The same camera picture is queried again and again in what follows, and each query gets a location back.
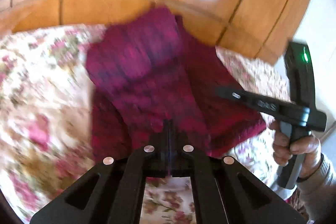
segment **floral fabric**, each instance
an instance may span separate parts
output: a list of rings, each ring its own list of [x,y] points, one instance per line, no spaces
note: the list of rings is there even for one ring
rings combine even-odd
[[[0,40],[0,189],[25,223],[94,164],[93,84],[84,63],[104,31],[63,26]],[[286,82],[270,65],[223,49],[217,55],[246,90],[288,100]],[[265,130],[227,154],[270,185],[277,169],[272,142]],[[195,222],[189,178],[147,180],[141,223]]]

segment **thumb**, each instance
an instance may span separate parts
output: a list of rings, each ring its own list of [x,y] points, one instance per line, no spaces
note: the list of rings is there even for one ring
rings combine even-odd
[[[317,153],[320,147],[320,140],[314,136],[306,136],[293,142],[289,149],[294,155],[304,153]]]

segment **folded clothing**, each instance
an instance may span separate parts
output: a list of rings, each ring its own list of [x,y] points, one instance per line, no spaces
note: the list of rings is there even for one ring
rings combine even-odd
[[[110,26],[87,53],[96,86],[92,146],[96,161],[116,159],[146,145],[173,119],[192,145],[220,157],[262,132],[261,115],[213,95],[216,85],[240,85],[208,47],[192,37],[168,8]]]

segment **forearm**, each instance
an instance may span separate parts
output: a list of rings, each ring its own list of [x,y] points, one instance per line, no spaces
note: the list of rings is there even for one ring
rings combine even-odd
[[[324,218],[330,212],[336,195],[336,174],[331,161],[324,156],[317,171],[297,186],[310,218]]]

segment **human hand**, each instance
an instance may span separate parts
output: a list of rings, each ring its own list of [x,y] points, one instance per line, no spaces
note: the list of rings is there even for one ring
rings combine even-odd
[[[321,161],[321,144],[318,138],[313,135],[303,137],[293,142],[288,148],[289,138],[280,131],[279,122],[273,122],[269,128],[276,131],[273,143],[273,157],[278,165],[286,166],[288,160],[291,159],[293,155],[306,153],[299,178],[307,178],[319,168]]]

